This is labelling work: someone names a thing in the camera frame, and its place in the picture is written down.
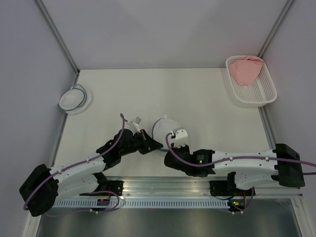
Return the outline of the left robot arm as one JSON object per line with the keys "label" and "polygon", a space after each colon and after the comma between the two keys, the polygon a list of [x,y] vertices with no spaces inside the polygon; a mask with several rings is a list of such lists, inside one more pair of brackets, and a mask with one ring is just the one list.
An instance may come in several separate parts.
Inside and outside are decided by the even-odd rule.
{"label": "left robot arm", "polygon": [[24,201],[23,208],[37,217],[66,198],[77,195],[101,196],[108,189],[108,180],[103,171],[119,164],[125,155],[135,152],[146,155],[162,147],[143,129],[135,133],[123,129],[82,161],[57,167],[38,165],[19,189]]}

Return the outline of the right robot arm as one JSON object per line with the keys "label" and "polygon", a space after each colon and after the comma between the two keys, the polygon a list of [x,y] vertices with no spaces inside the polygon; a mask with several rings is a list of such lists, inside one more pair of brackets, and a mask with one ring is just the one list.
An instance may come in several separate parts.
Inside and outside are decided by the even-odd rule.
{"label": "right robot arm", "polygon": [[172,148],[164,158],[165,166],[188,176],[226,177],[226,191],[237,195],[258,185],[277,182],[288,188],[305,186],[300,155],[286,144],[256,153],[225,153],[201,149],[190,153],[188,146]]}

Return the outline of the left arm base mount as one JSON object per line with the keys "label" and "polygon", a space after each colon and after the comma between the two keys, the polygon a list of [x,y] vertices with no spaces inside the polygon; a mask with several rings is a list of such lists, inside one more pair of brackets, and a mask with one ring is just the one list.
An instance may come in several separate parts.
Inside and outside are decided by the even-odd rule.
{"label": "left arm base mount", "polygon": [[123,191],[123,181],[121,180],[108,180],[107,177],[102,173],[96,173],[94,174],[96,179],[97,179],[97,183],[98,186],[96,188],[96,192],[99,191],[111,191],[114,192],[115,194],[117,194],[118,196],[122,195],[122,191]]}

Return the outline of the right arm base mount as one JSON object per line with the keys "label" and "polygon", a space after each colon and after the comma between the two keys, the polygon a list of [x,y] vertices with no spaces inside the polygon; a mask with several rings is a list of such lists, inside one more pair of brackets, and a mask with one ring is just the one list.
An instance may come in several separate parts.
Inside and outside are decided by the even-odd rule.
{"label": "right arm base mount", "polygon": [[243,214],[255,197],[255,189],[238,189],[235,184],[236,172],[230,172],[226,180],[209,181],[210,194],[213,198],[227,201],[232,215]]}

